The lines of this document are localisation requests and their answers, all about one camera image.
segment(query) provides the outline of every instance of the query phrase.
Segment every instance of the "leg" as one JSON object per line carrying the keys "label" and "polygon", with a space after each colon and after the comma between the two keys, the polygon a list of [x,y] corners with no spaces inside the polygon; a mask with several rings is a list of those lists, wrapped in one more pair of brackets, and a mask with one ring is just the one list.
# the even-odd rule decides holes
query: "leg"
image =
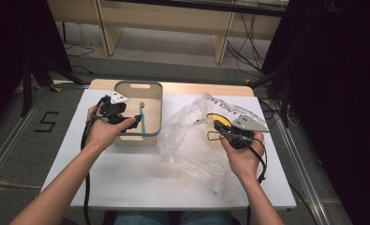
{"label": "leg", "polygon": [[169,225],[168,212],[124,211],[117,212],[114,225]]}
{"label": "leg", "polygon": [[188,211],[183,212],[181,225],[230,225],[230,211]]}

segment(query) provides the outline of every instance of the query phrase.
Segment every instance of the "person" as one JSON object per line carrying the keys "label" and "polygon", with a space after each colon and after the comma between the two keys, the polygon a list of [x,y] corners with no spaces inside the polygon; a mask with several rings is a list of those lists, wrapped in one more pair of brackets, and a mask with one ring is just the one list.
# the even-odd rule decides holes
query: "person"
{"label": "person", "polygon": [[[88,119],[94,108],[95,106],[88,110]],[[96,120],[82,151],[65,166],[53,181],[10,224],[60,224],[81,183],[97,158],[106,148],[112,145],[118,133],[131,126],[134,122],[135,118],[128,118],[120,124],[111,125],[100,119]],[[263,141],[263,134],[256,133],[255,139]],[[258,182],[257,168],[259,160],[249,150],[243,149],[239,151],[233,149],[229,141],[223,137],[221,143],[228,154],[231,169],[238,176],[244,187],[256,222],[258,224],[283,224]],[[260,155],[263,154],[264,148],[259,142],[253,141],[251,146]],[[184,213],[183,217],[186,217],[186,215],[189,220],[194,221],[192,214]],[[198,213],[198,218],[200,215],[208,218],[211,216],[211,213]],[[218,214],[212,213],[212,218],[219,217]],[[131,217],[120,217],[120,214],[118,214],[116,224],[120,223],[122,221],[120,219],[123,218],[131,219]]]}

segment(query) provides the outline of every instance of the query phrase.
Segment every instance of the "floor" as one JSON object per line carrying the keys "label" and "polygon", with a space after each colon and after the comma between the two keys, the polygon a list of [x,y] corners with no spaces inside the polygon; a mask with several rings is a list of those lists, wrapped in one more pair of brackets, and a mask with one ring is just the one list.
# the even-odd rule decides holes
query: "floor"
{"label": "floor", "polygon": [[[59,32],[63,36],[62,24],[56,23]],[[192,66],[192,67],[203,67],[203,68],[228,68],[243,70],[245,77],[249,79],[256,79],[256,77],[249,76],[246,73],[255,71],[249,65],[239,62],[233,55],[226,51],[225,58],[222,64],[218,65],[215,63],[214,48],[212,45],[212,39],[205,35],[195,34],[184,34],[176,32],[165,32],[165,31],[153,31],[153,30],[141,30],[141,29],[125,29],[118,47],[112,56],[106,56],[103,51],[103,46],[100,41],[100,34],[97,26],[84,25],[76,23],[66,23],[66,35],[67,41],[65,41],[65,47],[67,48],[67,54],[71,56],[80,55],[81,57],[87,57],[90,59],[110,59],[110,60],[126,60],[126,61],[137,61],[137,62],[148,62],[148,63],[161,63],[169,64],[174,66]],[[251,62],[257,63],[254,58],[254,54],[249,41],[244,44],[242,38],[231,38],[230,43],[232,46],[239,50],[242,48],[241,53],[245,55]],[[264,56],[269,48],[270,41],[267,40],[255,40],[255,45],[261,56]],[[76,67],[76,70],[84,70],[86,67]],[[258,90],[254,90],[257,97],[266,98],[265,96],[266,87],[263,86]],[[68,98],[73,95],[80,95],[80,92],[69,91],[65,94]],[[323,167],[318,165],[318,157],[313,151],[313,147],[307,140],[307,135],[302,128],[302,121],[300,125],[296,125],[297,118],[292,118],[290,128],[286,131],[285,129],[279,128],[280,121],[272,119],[268,121],[272,126],[272,137],[274,138],[274,144],[276,145],[277,152],[281,159],[281,163],[286,172],[287,179],[294,186],[294,197],[298,203],[298,206],[290,211],[280,211],[279,214],[287,224],[312,224],[314,223],[312,215],[308,209],[304,206],[305,203],[312,203],[315,199],[303,199],[300,196],[307,196],[305,193],[309,191],[304,186],[303,179],[300,179],[299,166],[294,164],[296,154],[291,154],[291,151],[295,151],[300,155],[301,160],[306,164],[307,179],[312,184],[312,191],[315,191],[318,196],[318,202],[323,205],[322,213],[326,214],[328,223],[318,224],[339,224],[348,225],[351,222],[348,219],[348,215],[344,210],[340,200],[335,196],[334,190],[326,177]],[[64,134],[64,127],[58,127]],[[285,135],[290,135],[290,138],[285,140]],[[6,130],[0,130],[0,135],[7,135]],[[50,145],[59,148],[57,143],[50,143]],[[5,167],[14,166],[14,163],[9,163]],[[39,187],[27,187],[29,191],[23,191],[22,189],[13,189],[7,195],[4,195],[5,199],[9,201],[9,198],[17,195],[34,196],[37,194]],[[15,205],[26,205],[28,201],[21,200],[15,202]],[[6,204],[2,202],[0,198],[0,209],[5,209]],[[72,224],[72,221],[76,221],[82,224],[81,211],[78,209],[70,209],[67,213],[69,219],[64,221],[63,224]],[[103,218],[103,214],[99,211],[92,211],[91,214],[94,216],[93,219]],[[245,213],[244,211],[233,211],[232,214],[240,220],[242,224],[245,224]]]}

